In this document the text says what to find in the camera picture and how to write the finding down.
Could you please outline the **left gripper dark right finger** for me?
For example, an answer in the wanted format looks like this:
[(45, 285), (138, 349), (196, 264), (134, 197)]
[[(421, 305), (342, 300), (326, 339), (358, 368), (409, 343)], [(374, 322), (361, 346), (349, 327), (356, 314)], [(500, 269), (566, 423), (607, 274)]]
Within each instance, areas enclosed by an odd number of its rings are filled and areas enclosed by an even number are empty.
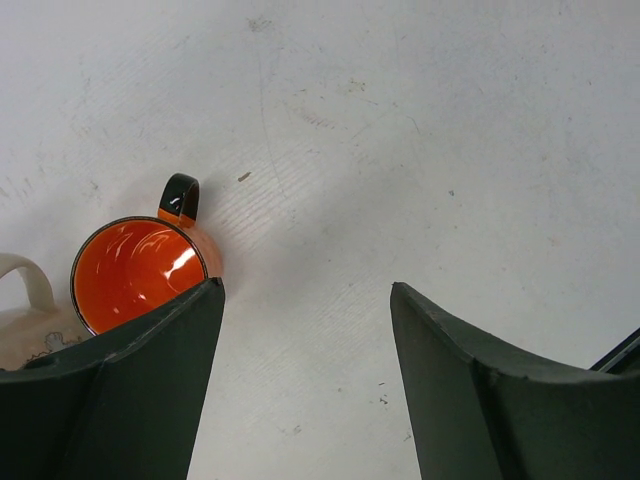
[(425, 479), (635, 479), (639, 370), (609, 374), (518, 348), (405, 283), (390, 295)]

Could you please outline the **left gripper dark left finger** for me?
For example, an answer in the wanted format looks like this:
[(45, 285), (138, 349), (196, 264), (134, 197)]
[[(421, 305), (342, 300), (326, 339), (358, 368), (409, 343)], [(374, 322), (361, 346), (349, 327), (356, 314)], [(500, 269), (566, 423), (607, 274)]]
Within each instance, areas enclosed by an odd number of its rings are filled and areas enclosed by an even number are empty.
[(187, 476), (224, 311), (220, 279), (1, 375), (5, 479)]

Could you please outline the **white patterned mug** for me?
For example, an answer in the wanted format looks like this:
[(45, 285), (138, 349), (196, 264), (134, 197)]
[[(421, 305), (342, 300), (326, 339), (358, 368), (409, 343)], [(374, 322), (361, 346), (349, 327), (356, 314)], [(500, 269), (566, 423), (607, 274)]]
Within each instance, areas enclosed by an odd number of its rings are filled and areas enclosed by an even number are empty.
[(3, 253), (1, 275), (16, 271), (22, 278), (29, 305), (1, 312), (1, 368), (15, 371), (27, 363), (79, 344), (90, 337), (75, 310), (54, 300), (44, 271), (30, 259)]

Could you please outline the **orange mug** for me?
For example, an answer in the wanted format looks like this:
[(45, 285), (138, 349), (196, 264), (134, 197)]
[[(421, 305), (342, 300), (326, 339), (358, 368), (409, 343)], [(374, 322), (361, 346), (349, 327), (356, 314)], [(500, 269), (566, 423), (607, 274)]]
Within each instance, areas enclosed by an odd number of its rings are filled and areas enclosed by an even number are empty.
[(114, 220), (95, 231), (71, 268), (75, 312), (94, 336), (113, 330), (224, 274), (221, 251), (197, 226), (200, 185), (176, 173), (155, 216)]

